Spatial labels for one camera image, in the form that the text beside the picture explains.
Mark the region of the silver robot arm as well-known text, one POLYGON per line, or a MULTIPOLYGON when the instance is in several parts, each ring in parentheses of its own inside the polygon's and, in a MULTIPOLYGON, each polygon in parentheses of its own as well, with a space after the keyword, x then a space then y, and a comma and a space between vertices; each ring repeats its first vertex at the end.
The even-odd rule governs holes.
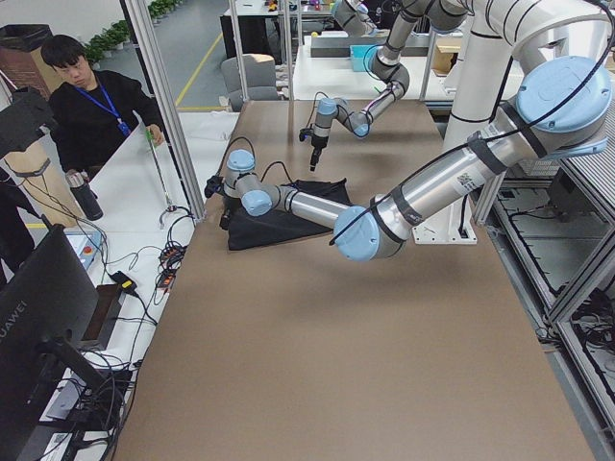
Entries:
POLYGON ((602 57, 562 55, 546 59, 539 45, 572 36, 588 23, 612 36, 614 18, 600 1, 405 1, 385 43, 369 69, 385 85, 363 110, 352 112, 339 98, 319 101, 312 125, 300 137, 312 143, 311 162, 326 147, 332 122, 357 137, 408 90, 409 74, 400 56, 416 22, 427 18, 447 34, 465 19, 473 22, 463 74, 455 98, 475 104, 486 87, 486 70, 506 52, 518 61, 524 78, 508 100, 492 96, 479 109, 473 132, 453 148, 410 174, 368 206, 347 206, 300 191, 272 185, 256 174, 254 155, 231 152, 206 185, 207 196, 220 194, 240 202, 252 216, 272 210, 329 228, 332 244, 356 261, 390 257, 400 251, 426 219, 469 195, 525 159, 554 159, 601 153, 607 145, 603 125, 611 102, 611 83, 602 57))
POLYGON ((396 1, 394 19, 382 30, 372 21, 361 1, 336 1, 332 6, 335 22, 350 41, 373 36, 374 43, 360 43, 348 56, 312 58, 298 65, 295 76, 299 87, 295 95, 310 98, 314 114, 300 130, 299 139, 310 142, 309 168, 315 170, 329 143, 334 122, 362 139, 372 131, 376 120, 394 103, 404 99, 412 87, 409 70, 402 55, 417 24, 427 19, 440 34, 455 31, 466 19, 467 11, 453 1, 396 1))

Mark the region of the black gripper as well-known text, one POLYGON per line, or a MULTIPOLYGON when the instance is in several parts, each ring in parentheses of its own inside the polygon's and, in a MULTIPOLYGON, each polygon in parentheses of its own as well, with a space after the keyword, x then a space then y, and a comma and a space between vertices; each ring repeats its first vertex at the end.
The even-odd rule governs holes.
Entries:
POLYGON ((323 127, 316 123, 304 127, 299 131, 299 140, 301 142, 310 138, 311 146, 314 148, 311 153, 309 171, 314 172, 317 164, 320 161, 322 149, 326 148, 329 141, 329 128, 323 127))
POLYGON ((223 178, 219 175, 211 176, 207 180, 204 189, 204 195, 207 199, 211 198, 214 194, 218 194, 222 197, 223 213, 220 218, 219 227, 227 231, 235 212, 240 208, 240 200, 227 194, 224 190, 223 178))

